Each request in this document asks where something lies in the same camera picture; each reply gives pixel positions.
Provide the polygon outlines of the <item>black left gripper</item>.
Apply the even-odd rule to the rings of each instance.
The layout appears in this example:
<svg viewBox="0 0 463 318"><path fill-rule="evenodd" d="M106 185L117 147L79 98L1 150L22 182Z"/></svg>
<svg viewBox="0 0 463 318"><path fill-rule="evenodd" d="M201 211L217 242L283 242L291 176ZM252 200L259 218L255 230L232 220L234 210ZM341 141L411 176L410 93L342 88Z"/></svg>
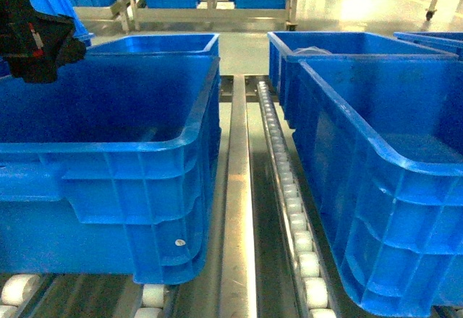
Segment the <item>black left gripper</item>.
<svg viewBox="0 0 463 318"><path fill-rule="evenodd" d="M84 59L70 16L44 14L30 0L1 0L1 60L26 83L57 81L58 69Z"/></svg>

